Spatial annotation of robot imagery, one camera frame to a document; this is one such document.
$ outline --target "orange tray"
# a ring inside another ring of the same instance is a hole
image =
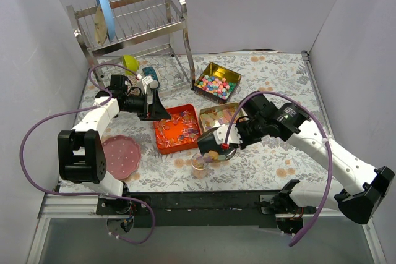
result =
[[[175,108],[168,108],[166,111],[172,116],[172,120],[154,122],[155,142],[158,151],[162,155],[167,155],[177,151],[197,148],[196,140],[201,136],[202,132],[193,105],[181,105]],[[186,122],[186,117],[181,115],[182,112],[187,112],[186,114],[190,117]],[[175,119],[179,117],[180,119],[175,124]]]

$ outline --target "flower pattern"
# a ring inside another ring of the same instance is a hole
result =
[[[179,60],[189,73],[187,57],[180,56]],[[240,102],[256,90],[271,90],[299,101],[323,122],[300,54],[195,55],[196,76],[202,73],[209,62],[242,75],[240,86],[230,102]],[[122,73],[115,67],[107,70],[112,74]],[[97,93],[97,89],[92,87],[88,81],[82,107],[92,105]],[[278,107],[284,102],[275,96],[268,98]],[[190,90],[161,96],[161,101],[166,107],[192,104],[197,114],[202,108],[216,105]],[[155,145],[152,122],[140,121],[135,114],[120,113],[111,121],[103,137],[118,134],[133,137],[140,144],[142,159],[139,168],[125,180],[133,192],[281,189],[290,179],[324,183],[327,175],[325,169],[305,153],[278,138],[264,137],[261,143],[238,151],[229,161],[211,164],[206,177],[196,179],[191,171],[191,156],[199,152],[198,149],[161,155]],[[83,192],[89,189],[61,181],[60,191]]]

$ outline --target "transparent cup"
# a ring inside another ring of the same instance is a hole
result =
[[[200,153],[196,153],[191,158],[192,174],[198,178],[203,179],[207,175],[208,163],[205,162],[204,157]]]

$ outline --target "metal dish rack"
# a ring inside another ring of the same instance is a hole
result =
[[[195,84],[195,67],[192,60],[187,28],[187,7],[185,0],[177,0],[180,9],[173,0],[114,0],[110,1],[116,26],[116,37],[108,39],[102,45],[95,41],[95,14],[97,6],[75,11],[67,6],[67,14],[81,50],[90,67],[98,65],[103,55],[137,45],[144,41],[169,35],[170,42],[154,48],[132,54],[140,66],[152,66],[160,77],[160,93],[168,93],[184,87],[191,90]],[[174,54],[173,32],[182,30],[184,46],[189,62],[190,76],[187,76],[179,59]],[[111,62],[119,63],[121,58]],[[104,87],[107,77],[98,69],[94,72],[98,83]]]

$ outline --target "gold tray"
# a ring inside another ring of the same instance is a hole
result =
[[[234,112],[236,111],[238,106],[239,103],[232,102],[214,106],[212,108],[201,109],[199,111],[199,124],[202,130],[206,132],[213,127],[219,127],[222,124],[229,124],[231,121],[231,117],[234,115]],[[243,116],[243,111],[240,111],[238,113],[238,117],[235,120]]]
[[[216,96],[214,94],[211,94],[211,93],[209,93],[209,92],[207,92],[207,91],[205,91],[205,90],[203,90],[201,88],[198,88],[199,81],[205,75],[208,75],[209,77],[216,77],[218,79],[220,79],[222,77],[225,77],[227,79],[227,82],[235,83],[236,86],[235,86],[234,90],[231,92],[231,94],[226,99],[220,98],[220,97],[218,97],[218,96]],[[225,68],[223,66],[220,66],[220,65],[218,65],[216,63],[212,63],[211,62],[206,67],[204,72],[196,80],[196,83],[194,85],[194,91],[197,94],[202,95],[203,97],[205,97],[205,98],[207,98],[207,99],[209,99],[211,101],[214,101],[214,102],[216,102],[218,104],[225,104],[225,103],[228,102],[228,100],[230,100],[230,98],[234,94],[235,90],[238,88],[239,83],[241,82],[241,78],[242,78],[241,74],[239,74],[239,73],[237,73],[235,71],[229,70],[229,69],[227,69],[227,68]]]

